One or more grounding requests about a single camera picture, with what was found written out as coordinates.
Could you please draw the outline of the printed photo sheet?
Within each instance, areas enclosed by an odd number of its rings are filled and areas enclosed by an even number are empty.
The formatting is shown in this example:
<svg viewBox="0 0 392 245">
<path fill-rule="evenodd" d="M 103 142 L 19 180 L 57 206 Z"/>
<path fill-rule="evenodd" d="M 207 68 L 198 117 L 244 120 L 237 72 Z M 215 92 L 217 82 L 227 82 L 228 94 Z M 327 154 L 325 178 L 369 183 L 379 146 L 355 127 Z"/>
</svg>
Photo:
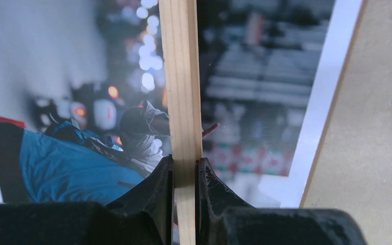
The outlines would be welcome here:
<svg viewBox="0 0 392 245">
<path fill-rule="evenodd" d="M 256 207 L 298 207 L 362 1 L 197 1 L 204 156 Z M 0 1 L 0 199 L 110 203 L 172 152 L 162 37 L 178 1 Z"/>
</svg>

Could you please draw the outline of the wooden picture frame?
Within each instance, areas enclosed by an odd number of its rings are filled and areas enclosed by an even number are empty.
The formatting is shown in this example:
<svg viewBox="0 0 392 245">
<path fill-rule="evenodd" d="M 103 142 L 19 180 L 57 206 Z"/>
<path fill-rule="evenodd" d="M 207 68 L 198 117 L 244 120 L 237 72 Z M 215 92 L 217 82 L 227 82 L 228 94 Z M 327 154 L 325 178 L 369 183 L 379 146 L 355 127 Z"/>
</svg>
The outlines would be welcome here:
<svg viewBox="0 0 392 245">
<path fill-rule="evenodd" d="M 197 3 L 160 1 L 159 10 L 179 239 L 195 244 L 194 172 L 203 155 Z"/>
</svg>

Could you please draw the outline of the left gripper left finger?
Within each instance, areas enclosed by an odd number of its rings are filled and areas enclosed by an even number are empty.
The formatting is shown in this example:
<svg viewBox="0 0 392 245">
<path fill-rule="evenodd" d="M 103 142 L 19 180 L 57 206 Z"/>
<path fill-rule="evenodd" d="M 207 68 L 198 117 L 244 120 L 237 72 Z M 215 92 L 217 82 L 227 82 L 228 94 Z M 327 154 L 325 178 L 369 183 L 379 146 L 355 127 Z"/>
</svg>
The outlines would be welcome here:
<svg viewBox="0 0 392 245">
<path fill-rule="evenodd" d="M 0 204 L 0 244 L 171 244 L 173 160 L 107 206 Z"/>
</svg>

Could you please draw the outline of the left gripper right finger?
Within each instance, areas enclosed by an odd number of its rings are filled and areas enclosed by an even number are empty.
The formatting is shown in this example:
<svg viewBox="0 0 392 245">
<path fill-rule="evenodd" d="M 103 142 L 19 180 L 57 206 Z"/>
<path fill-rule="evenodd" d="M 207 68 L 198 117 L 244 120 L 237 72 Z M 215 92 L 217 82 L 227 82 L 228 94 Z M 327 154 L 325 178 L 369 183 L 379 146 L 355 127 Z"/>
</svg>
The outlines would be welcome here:
<svg viewBox="0 0 392 245">
<path fill-rule="evenodd" d="M 367 244 L 344 211 L 255 208 L 219 179 L 207 158 L 197 162 L 195 175 L 197 244 Z"/>
</svg>

